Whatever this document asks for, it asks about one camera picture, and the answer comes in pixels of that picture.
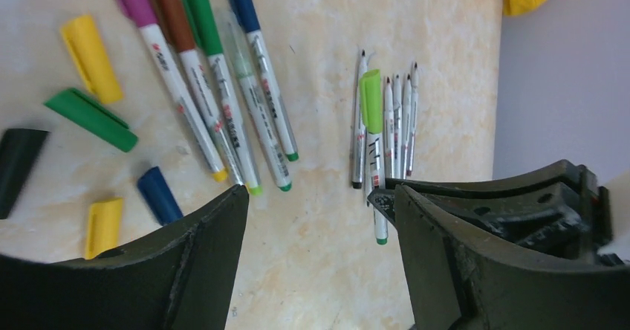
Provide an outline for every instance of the brown marker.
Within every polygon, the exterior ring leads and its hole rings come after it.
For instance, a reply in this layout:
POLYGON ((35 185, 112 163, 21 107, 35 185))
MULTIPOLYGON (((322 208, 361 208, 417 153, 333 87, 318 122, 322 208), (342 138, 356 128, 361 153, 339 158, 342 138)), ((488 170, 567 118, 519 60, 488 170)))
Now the brown marker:
MULTIPOLYGON (((175 50, 181 59, 182 66, 188 77, 190 91, 197 100, 197 107, 204 119, 204 124, 210 137, 214 141, 222 159, 226 162, 230 179, 234 184, 245 185, 236 152, 225 131, 218 104, 208 86, 199 55, 195 48, 195 38, 186 17, 186 11, 181 0, 153 0, 155 10, 158 13, 162 30, 166 32, 167 39, 175 46, 175 50)), ((214 174, 216 181, 222 181, 227 177, 225 171, 214 174)))
POLYGON ((181 0, 151 1, 166 40, 175 46, 178 53, 195 50, 195 38, 181 0))

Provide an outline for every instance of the fine-tip pen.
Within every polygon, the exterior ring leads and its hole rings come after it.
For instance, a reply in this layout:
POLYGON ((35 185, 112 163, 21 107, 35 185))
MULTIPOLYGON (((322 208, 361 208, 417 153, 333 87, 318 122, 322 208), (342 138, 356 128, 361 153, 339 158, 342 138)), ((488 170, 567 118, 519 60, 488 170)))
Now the fine-tip pen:
POLYGON ((392 83, 389 77, 385 83, 385 175, 387 178, 394 177, 395 160, 394 160, 394 94, 392 92, 392 83))
POLYGON ((262 31, 256 9, 252 0, 229 0, 234 13, 238 17, 238 23, 243 27, 256 58, 260 70, 262 88, 267 98, 267 103, 273 116, 273 122, 282 142, 282 148, 287 155, 289 161, 297 161, 299 159, 297 144, 293 136, 293 130, 289 123, 289 117, 282 102, 280 87, 276 75, 273 73, 271 58, 267 51, 267 46, 262 37, 262 31))
POLYGON ((405 90, 403 92, 403 126, 401 128, 402 140, 400 143, 403 147, 403 153, 400 156, 400 178, 407 179, 405 171, 407 170, 407 162, 409 161, 409 131, 411 131, 410 123, 412 116, 412 78, 407 74, 405 81, 405 90))
POLYGON ((354 144, 352 148, 352 187, 361 189, 366 164, 366 125, 361 118, 361 92, 359 80, 368 72, 366 51, 361 51, 359 70, 357 74, 357 93, 354 98, 354 144))
POLYGON ((206 130, 204 121, 201 119, 195 103, 189 95, 186 83, 182 78, 177 65, 166 44, 166 38, 158 25, 158 19, 151 8, 149 0, 117 0, 120 9, 126 16, 134 21, 140 34, 142 35, 146 47, 151 53, 151 58, 155 62, 166 87, 169 89, 177 110, 182 113, 192 132, 195 134, 197 143, 204 153, 212 176, 216 181, 223 181, 227 178, 227 172, 219 154, 212 143, 212 139, 206 130))
POLYGON ((210 0, 183 0, 188 21, 192 27, 197 45, 206 54, 210 70, 216 79, 221 94, 221 106, 232 146, 241 164, 245 184, 251 195, 262 194, 262 185, 253 157, 250 139, 243 120, 238 98, 232 84, 232 76, 227 67, 223 45, 219 38, 210 0))
POLYGON ((394 178, 400 179, 402 163, 402 135, 403 128, 403 86, 400 84, 400 76, 394 78, 394 178))
POLYGON ((420 73, 418 72, 418 63, 414 62, 412 75, 412 115, 409 122, 409 160, 407 161, 406 177, 412 176, 413 159, 415 150, 415 133, 418 129, 418 104, 420 103, 420 93, 418 84, 420 83, 420 73))
POLYGON ((264 104, 262 90, 254 74, 243 30, 238 26, 236 16, 231 11, 223 12, 218 17, 221 41, 224 43, 238 78, 238 84, 241 86, 241 92, 256 128, 263 154, 267 159, 267 165, 276 186, 282 191, 289 191, 291 189, 291 177, 285 162, 285 155, 282 154, 282 148, 271 126, 271 119, 264 104))
MULTIPOLYGON (((366 72, 360 81, 361 115, 366 125, 368 158, 370 160, 370 179, 374 188, 385 188, 385 170, 383 168, 383 97, 381 95, 380 71, 366 72)), ((374 210, 374 236, 379 245, 387 243, 387 220, 374 210)))
POLYGON ((223 161, 227 164, 230 180, 234 184, 245 185, 236 153, 225 132, 221 113, 212 95, 204 68, 197 54, 195 38, 186 19, 184 6, 181 0, 153 1, 155 2, 158 15, 162 17, 164 22, 163 31, 166 32, 166 39, 172 42, 179 54, 182 66, 188 77, 190 89, 192 89, 192 93, 195 96, 197 107, 201 111, 201 116, 206 123, 210 137, 223 157, 223 161))
POLYGON ((367 175, 367 179, 363 182, 363 197, 366 198, 366 205, 367 207, 370 207, 370 201, 368 200, 368 196, 370 196, 370 194, 372 194, 372 190, 374 190, 374 186, 372 186, 372 179, 371 179, 371 163, 370 163, 370 159, 366 158, 365 163, 363 163, 363 170, 364 173, 367 175))

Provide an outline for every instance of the blue marker cap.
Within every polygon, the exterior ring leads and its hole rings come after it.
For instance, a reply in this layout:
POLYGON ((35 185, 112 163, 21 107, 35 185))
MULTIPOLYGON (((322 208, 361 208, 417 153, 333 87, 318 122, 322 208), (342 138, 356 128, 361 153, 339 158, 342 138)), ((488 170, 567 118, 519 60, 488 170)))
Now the blue marker cap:
POLYGON ((238 17, 238 23, 243 27, 245 33, 260 30, 260 23, 252 0, 229 0, 232 10, 238 17))
POLYGON ((162 226, 184 217, 157 166, 138 179, 137 188, 162 226))

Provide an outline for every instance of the marble pattern surface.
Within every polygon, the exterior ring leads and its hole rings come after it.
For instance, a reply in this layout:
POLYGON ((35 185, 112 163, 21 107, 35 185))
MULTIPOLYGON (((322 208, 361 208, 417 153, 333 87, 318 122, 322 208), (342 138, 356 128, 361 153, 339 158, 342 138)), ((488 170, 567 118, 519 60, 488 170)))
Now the marble pattern surface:
MULTIPOLYGON (((489 179, 501 0, 254 2, 300 160, 283 193, 254 143, 264 195, 250 202, 227 328, 407 329, 413 316, 395 230, 376 245, 371 211, 348 182, 357 54, 375 52, 370 66, 383 74, 404 73, 415 59, 423 71, 413 178, 489 179)), ((0 16, 0 127, 52 131, 13 215, 0 221, 0 252, 41 262, 81 257, 88 207, 112 195, 125 199, 121 244, 156 230, 134 186, 151 165, 184 213, 228 187, 203 168, 114 0, 0 0, 0 16), (111 108, 140 137, 128 154, 42 105, 82 87, 58 29, 83 13, 94 15, 126 94, 111 108)))

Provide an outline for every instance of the screw hole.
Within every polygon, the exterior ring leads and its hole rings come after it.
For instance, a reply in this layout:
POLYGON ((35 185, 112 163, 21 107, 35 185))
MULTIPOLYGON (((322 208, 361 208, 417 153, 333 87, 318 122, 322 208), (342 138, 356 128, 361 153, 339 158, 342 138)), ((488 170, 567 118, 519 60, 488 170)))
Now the screw hole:
POLYGON ((549 202, 549 200, 551 200, 551 197, 553 195, 551 195, 550 193, 546 193, 543 196, 538 198, 538 203, 539 204, 544 204, 545 202, 549 202))
POLYGON ((476 213, 477 216, 483 216, 490 212, 490 208, 488 206, 481 206, 474 209, 473 212, 476 213))

